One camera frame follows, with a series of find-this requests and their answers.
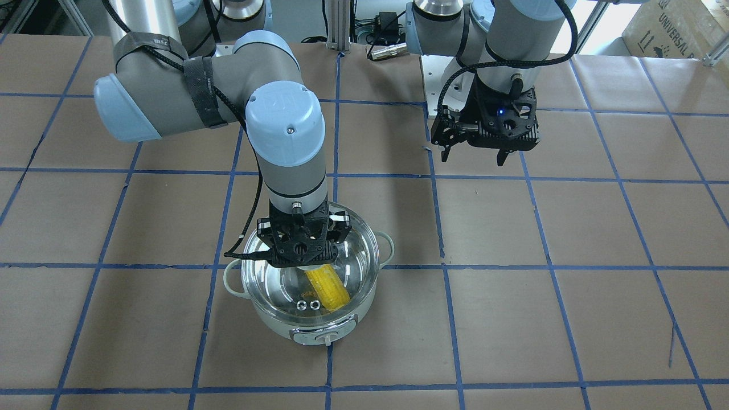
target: light blue joint cap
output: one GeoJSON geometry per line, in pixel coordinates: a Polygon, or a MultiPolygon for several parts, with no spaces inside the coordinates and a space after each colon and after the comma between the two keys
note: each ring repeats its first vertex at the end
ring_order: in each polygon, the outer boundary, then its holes
{"type": "Polygon", "coordinates": [[[271,0],[265,0],[266,19],[263,22],[263,29],[273,31],[273,9],[271,8],[271,0]]]}
{"type": "Polygon", "coordinates": [[[116,75],[109,74],[96,80],[93,100],[106,129],[119,141],[162,139],[116,75]]]}
{"type": "MultiPolygon", "coordinates": [[[[510,0],[521,14],[532,20],[552,21],[564,17],[554,0],[510,0]]],[[[565,0],[570,9],[577,0],[565,0]]]]}
{"type": "Polygon", "coordinates": [[[282,49],[289,53],[291,58],[293,58],[296,62],[296,67],[298,67],[299,71],[301,71],[301,66],[299,66],[299,62],[296,60],[296,57],[294,57],[294,52],[291,51],[291,47],[289,47],[286,43],[286,40],[282,39],[278,34],[268,30],[255,30],[246,33],[240,39],[235,41],[235,44],[233,45],[233,54],[235,54],[235,52],[244,45],[251,43],[265,43],[282,49]]]}
{"type": "Polygon", "coordinates": [[[175,18],[177,18],[177,26],[190,21],[193,15],[198,12],[200,3],[203,0],[172,0],[172,7],[175,9],[175,18]]]}
{"type": "Polygon", "coordinates": [[[491,22],[494,21],[494,5],[491,0],[473,0],[471,3],[471,16],[477,26],[488,33],[491,30],[491,22]]]}
{"type": "Polygon", "coordinates": [[[413,3],[410,1],[405,5],[405,43],[408,45],[410,54],[423,55],[423,48],[418,39],[418,28],[415,25],[413,14],[413,3]]]}
{"type": "Polygon", "coordinates": [[[248,138],[264,160],[299,166],[324,145],[324,116],[316,95],[293,81],[274,81],[256,89],[246,105],[248,138]]]}

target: gray strap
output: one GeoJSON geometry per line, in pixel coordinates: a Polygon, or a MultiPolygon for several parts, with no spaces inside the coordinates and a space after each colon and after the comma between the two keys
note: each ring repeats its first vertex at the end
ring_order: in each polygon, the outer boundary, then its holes
{"type": "Polygon", "coordinates": [[[218,99],[213,92],[213,63],[210,57],[197,57],[182,62],[187,92],[207,128],[227,125],[218,111],[218,99]]]}
{"type": "Polygon", "coordinates": [[[180,60],[187,58],[187,51],[184,46],[170,36],[144,33],[142,31],[131,31],[122,37],[122,39],[114,46],[114,61],[116,61],[116,64],[118,65],[119,61],[124,58],[125,55],[133,53],[144,46],[150,46],[157,50],[168,51],[180,57],[180,60]]]}

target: corn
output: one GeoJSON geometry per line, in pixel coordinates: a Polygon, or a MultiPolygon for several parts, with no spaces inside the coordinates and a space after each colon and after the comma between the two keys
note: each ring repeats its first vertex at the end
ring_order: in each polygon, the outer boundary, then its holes
{"type": "Polygon", "coordinates": [[[306,271],[306,277],[319,296],[322,306],[330,311],[337,310],[349,302],[349,293],[332,265],[327,263],[306,271]]]}

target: printed symbol on box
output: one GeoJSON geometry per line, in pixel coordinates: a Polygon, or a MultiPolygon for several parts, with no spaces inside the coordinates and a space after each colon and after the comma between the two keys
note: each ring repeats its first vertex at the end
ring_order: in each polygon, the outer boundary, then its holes
{"type": "Polygon", "coordinates": [[[663,58],[666,54],[668,54],[669,51],[671,51],[671,48],[667,45],[661,46],[661,47],[653,47],[653,51],[655,51],[655,56],[658,58],[663,58]]]}
{"type": "Polygon", "coordinates": [[[653,42],[655,39],[655,36],[648,37],[650,35],[650,30],[645,32],[645,35],[643,38],[638,42],[638,47],[640,47],[640,50],[645,53],[645,50],[648,48],[648,45],[653,42]]]}

